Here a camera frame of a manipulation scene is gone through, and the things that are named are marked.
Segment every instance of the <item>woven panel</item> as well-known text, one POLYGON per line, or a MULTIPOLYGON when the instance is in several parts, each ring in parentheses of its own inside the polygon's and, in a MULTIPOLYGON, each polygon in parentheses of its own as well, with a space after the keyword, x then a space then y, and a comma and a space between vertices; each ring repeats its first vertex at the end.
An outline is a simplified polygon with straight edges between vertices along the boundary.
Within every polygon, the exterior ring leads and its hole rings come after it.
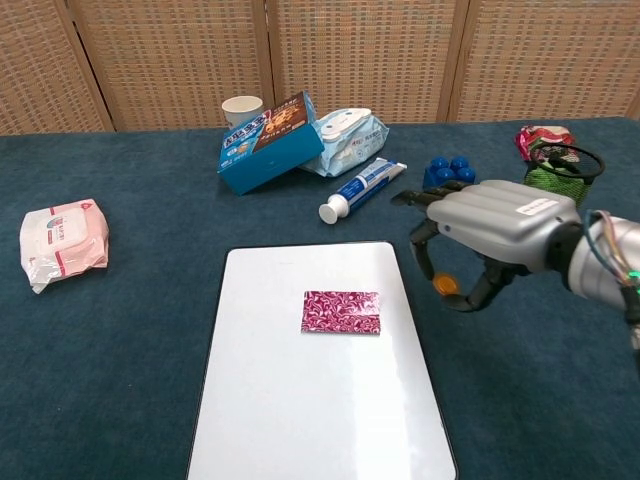
POLYGON ((0 2, 0 134, 111 129, 70 28, 52 0, 0 2))
POLYGON ((261 87, 251 1, 78 0, 71 7, 119 130, 222 126, 226 98, 272 95, 261 87))
POLYGON ((450 119, 625 115, 639 46, 640 0, 481 1, 450 119))
POLYGON ((278 98, 307 89, 321 115, 369 107, 386 122, 436 120, 454 0, 267 4, 278 98))

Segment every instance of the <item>orange object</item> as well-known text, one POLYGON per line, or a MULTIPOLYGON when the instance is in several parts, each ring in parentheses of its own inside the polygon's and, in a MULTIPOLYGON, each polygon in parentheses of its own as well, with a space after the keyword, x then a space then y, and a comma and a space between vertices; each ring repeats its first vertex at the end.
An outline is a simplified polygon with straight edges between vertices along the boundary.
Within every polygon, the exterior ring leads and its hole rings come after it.
POLYGON ((438 272, 433 277, 433 286, 440 295, 453 295, 460 293, 458 281, 453 275, 438 272))

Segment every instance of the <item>pink wet wipes pack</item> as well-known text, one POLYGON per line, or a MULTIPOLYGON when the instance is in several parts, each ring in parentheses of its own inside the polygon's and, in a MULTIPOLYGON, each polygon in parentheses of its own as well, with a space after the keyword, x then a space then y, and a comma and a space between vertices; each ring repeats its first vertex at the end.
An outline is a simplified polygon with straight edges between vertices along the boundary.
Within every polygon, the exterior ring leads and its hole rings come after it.
POLYGON ((29 212, 20 228, 20 262, 33 291, 108 262, 109 228, 92 199, 29 212))
POLYGON ((378 294, 305 292, 302 331, 380 334, 378 294))

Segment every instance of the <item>robotic arm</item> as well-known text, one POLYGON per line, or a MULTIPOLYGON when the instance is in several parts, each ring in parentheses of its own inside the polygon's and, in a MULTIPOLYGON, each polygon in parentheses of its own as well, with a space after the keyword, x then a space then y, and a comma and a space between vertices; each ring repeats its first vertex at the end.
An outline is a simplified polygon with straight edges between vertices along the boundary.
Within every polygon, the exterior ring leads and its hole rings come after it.
POLYGON ((428 242, 442 234, 471 248, 484 260, 485 271, 466 295, 446 295, 445 304, 461 312, 487 307, 518 275, 555 270, 571 292, 625 312, 640 367, 640 225, 611 218, 609 233, 618 239, 616 252, 605 239, 605 219, 583 225, 569 197, 504 180, 477 185, 448 182, 426 192, 404 191, 392 203, 414 205, 426 219, 410 234, 418 264, 431 280, 434 269, 428 242), (624 275, 620 251, 631 267, 624 275))

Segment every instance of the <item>toothpaste tube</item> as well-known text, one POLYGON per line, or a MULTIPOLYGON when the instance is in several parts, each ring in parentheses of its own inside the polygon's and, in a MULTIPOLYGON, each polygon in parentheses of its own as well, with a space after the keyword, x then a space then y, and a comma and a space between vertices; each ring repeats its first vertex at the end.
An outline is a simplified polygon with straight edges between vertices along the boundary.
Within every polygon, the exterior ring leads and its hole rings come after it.
POLYGON ((338 218, 349 215, 406 169, 407 166, 402 163, 376 158, 353 180, 331 195, 327 203, 320 205, 320 218, 330 225, 336 223, 338 218))

